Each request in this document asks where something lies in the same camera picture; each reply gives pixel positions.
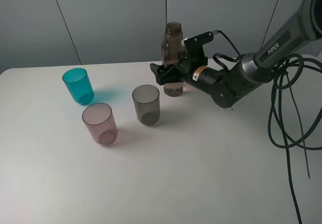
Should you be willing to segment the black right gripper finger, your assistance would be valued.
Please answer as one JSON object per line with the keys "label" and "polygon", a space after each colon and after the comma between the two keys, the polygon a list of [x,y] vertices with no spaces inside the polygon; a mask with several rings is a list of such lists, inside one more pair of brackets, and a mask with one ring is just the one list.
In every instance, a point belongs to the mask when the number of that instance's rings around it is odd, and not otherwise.
{"label": "black right gripper finger", "polygon": [[168,65],[158,65],[155,63],[150,64],[150,70],[153,74],[177,74],[178,70],[176,67],[176,63],[168,64]]}

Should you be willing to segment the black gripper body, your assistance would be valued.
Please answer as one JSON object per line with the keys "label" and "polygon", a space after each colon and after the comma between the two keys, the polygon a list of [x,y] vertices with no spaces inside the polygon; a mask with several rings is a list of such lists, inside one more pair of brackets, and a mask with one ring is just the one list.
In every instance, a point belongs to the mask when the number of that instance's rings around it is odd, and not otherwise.
{"label": "black gripper body", "polygon": [[208,95],[212,94],[213,85],[226,73],[224,69],[216,70],[203,64],[189,66],[188,60],[184,58],[176,63],[176,83],[186,83]]}

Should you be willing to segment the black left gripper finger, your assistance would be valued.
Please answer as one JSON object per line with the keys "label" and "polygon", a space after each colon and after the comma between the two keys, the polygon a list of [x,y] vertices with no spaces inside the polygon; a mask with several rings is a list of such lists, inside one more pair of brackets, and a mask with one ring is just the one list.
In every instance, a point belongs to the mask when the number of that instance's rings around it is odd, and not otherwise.
{"label": "black left gripper finger", "polygon": [[155,74],[156,82],[163,86],[165,84],[180,83],[180,76],[175,72],[163,72]]}

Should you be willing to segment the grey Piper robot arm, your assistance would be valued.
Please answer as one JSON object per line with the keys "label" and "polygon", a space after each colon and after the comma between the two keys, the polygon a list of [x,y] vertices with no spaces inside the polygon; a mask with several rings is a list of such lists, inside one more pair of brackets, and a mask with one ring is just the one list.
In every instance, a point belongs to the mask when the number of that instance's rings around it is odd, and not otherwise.
{"label": "grey Piper robot arm", "polygon": [[169,66],[150,64],[159,85],[185,82],[211,96],[221,108],[230,108],[244,96],[273,79],[273,68],[304,45],[321,39],[321,0],[303,0],[298,10],[256,53],[233,59],[232,69],[208,67],[203,45],[218,31],[208,31],[183,43],[186,53]]}

